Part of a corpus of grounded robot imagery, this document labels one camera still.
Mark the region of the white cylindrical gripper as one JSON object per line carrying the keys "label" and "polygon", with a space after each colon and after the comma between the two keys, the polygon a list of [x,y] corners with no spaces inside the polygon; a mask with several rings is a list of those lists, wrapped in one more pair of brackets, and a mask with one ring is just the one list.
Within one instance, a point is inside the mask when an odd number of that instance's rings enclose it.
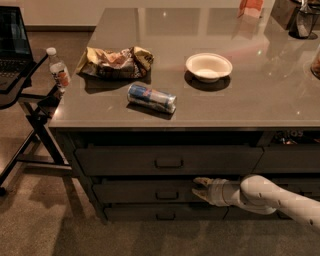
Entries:
{"label": "white cylindrical gripper", "polygon": [[206,189],[192,189],[192,193],[200,199],[218,207],[230,206],[232,204],[232,193],[234,189],[231,181],[226,179],[210,179],[207,177],[196,177],[193,182],[200,184]]}

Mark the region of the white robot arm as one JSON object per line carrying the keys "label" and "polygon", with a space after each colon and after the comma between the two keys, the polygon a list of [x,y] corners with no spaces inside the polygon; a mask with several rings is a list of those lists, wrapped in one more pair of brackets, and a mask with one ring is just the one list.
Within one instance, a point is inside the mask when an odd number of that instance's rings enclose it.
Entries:
{"label": "white robot arm", "polygon": [[280,211],[294,221],[320,232],[320,202],[285,190],[260,175],[247,175],[240,181],[196,177],[192,193],[208,204],[270,215]]}

